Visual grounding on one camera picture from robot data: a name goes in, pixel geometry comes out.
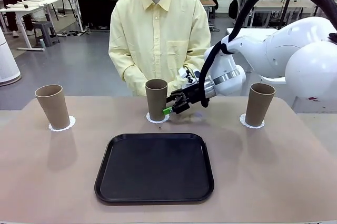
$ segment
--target gray stool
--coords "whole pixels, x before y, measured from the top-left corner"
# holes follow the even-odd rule
[[[53,42],[59,43],[59,40],[58,40],[56,31],[53,27],[52,22],[36,22],[36,23],[33,23],[33,28],[34,28],[35,40],[37,44],[40,42],[41,38],[43,38],[43,41],[47,47],[52,46]],[[36,36],[37,28],[41,30],[42,36],[39,36],[39,37]]]

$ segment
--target white doily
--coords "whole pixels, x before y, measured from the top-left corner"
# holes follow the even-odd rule
[[[257,127],[253,127],[253,126],[251,126],[251,125],[248,125],[248,124],[246,123],[246,114],[242,114],[242,115],[240,116],[240,122],[241,122],[244,126],[246,126],[247,128],[263,128],[263,127],[264,127],[264,120],[262,121],[262,124],[259,125],[259,126],[257,126]]]
[[[52,125],[49,123],[49,129],[50,129],[51,131],[54,131],[54,132],[65,131],[65,130],[67,130],[67,129],[69,129],[69,128],[71,128],[72,126],[75,125],[76,119],[75,119],[74,116],[69,115],[69,120],[70,120],[70,124],[69,124],[69,126],[66,127],[66,128],[63,128],[63,129],[54,129],[54,128],[52,127]]]
[[[169,118],[170,118],[170,115],[165,115],[165,118],[164,118],[163,120],[161,120],[161,121],[155,121],[155,120],[151,120],[151,118],[150,118],[150,113],[147,113],[147,114],[146,114],[146,119],[147,119],[149,122],[151,122],[151,123],[164,123],[164,122],[166,122]]]

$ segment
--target cup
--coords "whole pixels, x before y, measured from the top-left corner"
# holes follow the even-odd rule
[[[248,125],[258,127],[262,124],[274,94],[275,89],[270,85],[255,83],[251,86],[245,119]]]
[[[165,118],[163,110],[166,108],[167,82],[162,79],[151,79],[145,84],[148,112],[153,121]]]
[[[54,129],[69,126],[69,114],[62,86],[43,86],[35,91],[35,96]]]

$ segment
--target man in yellow shirt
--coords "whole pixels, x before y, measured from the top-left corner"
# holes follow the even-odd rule
[[[154,78],[167,81],[170,93],[185,83],[180,68],[202,68],[210,40],[199,0],[119,0],[109,55],[134,95],[145,96],[145,83]]]

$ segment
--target tray rim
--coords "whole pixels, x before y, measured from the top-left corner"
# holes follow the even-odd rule
[[[108,161],[108,156],[110,156],[111,152],[111,145],[115,144],[118,141],[124,140],[126,139],[127,136],[142,136],[142,137],[146,137],[148,135],[179,135],[179,136],[186,136],[189,135],[189,138],[194,138],[197,139],[200,142],[200,145],[202,146],[202,151],[203,151],[203,156],[206,157],[204,158],[205,160],[205,165],[206,165],[206,173],[207,173],[207,179],[209,182],[209,190],[207,191],[207,193],[205,195],[203,195],[201,198],[199,199],[193,199],[193,200],[120,200],[120,199],[116,199],[116,200],[110,200],[105,198],[101,192],[100,192],[100,187],[101,187],[101,183],[104,177],[104,173],[103,173],[103,169],[106,166],[106,163]],[[212,173],[212,167],[211,167],[211,163],[210,163],[210,157],[208,154],[208,150],[207,150],[207,146],[206,143],[204,142],[204,140],[202,139],[202,137],[194,134],[194,133],[125,133],[125,134],[120,134],[117,135],[115,137],[113,137],[107,144],[105,152],[104,152],[104,156],[100,165],[100,168],[98,170],[98,174],[95,180],[95,185],[94,185],[94,191],[95,194],[97,196],[97,198],[102,201],[103,203],[107,203],[107,204],[116,204],[118,206],[120,205],[171,205],[171,204],[191,204],[191,203],[202,203],[205,200],[207,200],[212,192],[214,191],[214,178],[213,178],[213,173]]]

